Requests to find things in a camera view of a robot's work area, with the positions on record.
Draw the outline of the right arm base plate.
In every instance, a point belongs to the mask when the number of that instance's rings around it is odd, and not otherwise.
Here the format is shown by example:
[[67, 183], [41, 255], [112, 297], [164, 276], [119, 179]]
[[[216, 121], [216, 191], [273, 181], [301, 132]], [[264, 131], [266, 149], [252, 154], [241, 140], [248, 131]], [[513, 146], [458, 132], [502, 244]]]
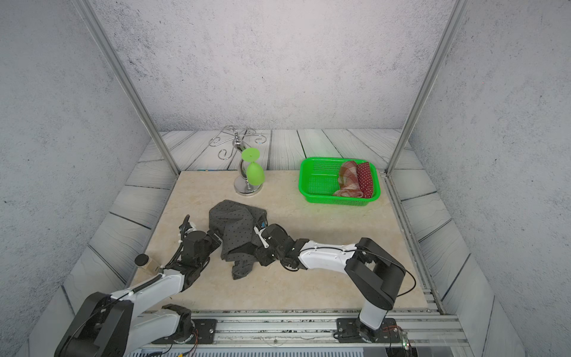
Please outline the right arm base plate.
[[333, 337], [340, 343], [395, 344], [401, 341], [400, 328], [392, 318], [385, 318], [377, 330], [361, 323], [358, 318], [338, 318]]

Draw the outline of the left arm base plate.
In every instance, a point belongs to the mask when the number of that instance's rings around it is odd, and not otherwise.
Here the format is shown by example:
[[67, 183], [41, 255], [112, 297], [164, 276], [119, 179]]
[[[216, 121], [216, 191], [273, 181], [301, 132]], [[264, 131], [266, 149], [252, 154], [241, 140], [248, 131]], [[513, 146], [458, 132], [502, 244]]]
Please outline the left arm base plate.
[[212, 345], [216, 329], [216, 319], [185, 320], [174, 334], [154, 340], [152, 345]]

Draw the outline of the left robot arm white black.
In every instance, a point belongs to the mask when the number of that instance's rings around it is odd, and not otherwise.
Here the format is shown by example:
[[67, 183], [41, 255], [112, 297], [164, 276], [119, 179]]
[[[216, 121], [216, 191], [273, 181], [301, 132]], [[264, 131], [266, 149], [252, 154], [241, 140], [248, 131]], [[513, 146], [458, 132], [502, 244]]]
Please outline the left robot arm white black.
[[87, 297], [55, 356], [126, 356], [151, 343], [196, 346], [208, 342], [213, 326], [195, 323], [189, 309], [175, 304], [156, 312], [150, 308], [191, 287], [221, 244], [212, 231], [182, 229], [180, 246], [157, 275], [112, 294], [96, 292]]

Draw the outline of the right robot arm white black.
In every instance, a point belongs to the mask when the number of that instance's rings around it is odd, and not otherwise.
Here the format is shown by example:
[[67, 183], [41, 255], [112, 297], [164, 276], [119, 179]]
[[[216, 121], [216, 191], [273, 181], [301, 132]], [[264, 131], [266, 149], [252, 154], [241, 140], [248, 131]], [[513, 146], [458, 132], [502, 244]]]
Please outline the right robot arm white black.
[[262, 245], [254, 255], [260, 265], [275, 261], [290, 272], [323, 269], [348, 276], [364, 297], [357, 318], [339, 318], [334, 338], [340, 343], [392, 342], [386, 315], [400, 296], [410, 272], [370, 238], [357, 244], [330, 245], [309, 239], [292, 239], [278, 224], [254, 227]]

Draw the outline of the grey polka dot skirt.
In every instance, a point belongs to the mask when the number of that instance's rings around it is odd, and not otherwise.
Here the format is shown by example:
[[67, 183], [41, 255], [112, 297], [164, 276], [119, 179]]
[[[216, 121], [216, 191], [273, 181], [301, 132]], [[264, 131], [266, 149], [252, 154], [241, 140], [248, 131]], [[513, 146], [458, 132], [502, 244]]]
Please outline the grey polka dot skirt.
[[245, 278], [253, 269], [261, 247], [255, 228], [261, 230], [268, 224], [267, 211], [239, 202], [224, 200], [209, 211], [209, 229], [222, 240], [221, 259], [233, 262], [232, 278]]

